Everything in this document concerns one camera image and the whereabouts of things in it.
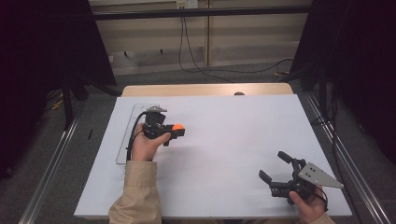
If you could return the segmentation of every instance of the human hand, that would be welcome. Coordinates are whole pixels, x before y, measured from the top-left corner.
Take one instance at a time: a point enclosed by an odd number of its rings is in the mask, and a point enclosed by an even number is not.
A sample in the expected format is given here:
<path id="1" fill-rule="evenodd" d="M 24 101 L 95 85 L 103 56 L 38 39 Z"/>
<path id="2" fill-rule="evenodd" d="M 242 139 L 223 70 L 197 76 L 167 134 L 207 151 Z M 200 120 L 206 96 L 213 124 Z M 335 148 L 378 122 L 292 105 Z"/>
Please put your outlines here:
<path id="1" fill-rule="evenodd" d="M 321 197 L 321 187 L 317 187 L 315 193 Z M 306 203 L 295 191 L 291 191 L 289 196 L 298 207 L 301 224 L 311 223 L 323 215 L 325 204 L 317 196 L 311 203 Z"/>
<path id="2" fill-rule="evenodd" d="M 148 139 L 142 132 L 143 124 L 136 126 L 134 144 L 132 145 L 132 161 L 152 161 L 160 145 L 165 143 L 171 137 L 170 133 L 165 133 L 155 139 Z"/>

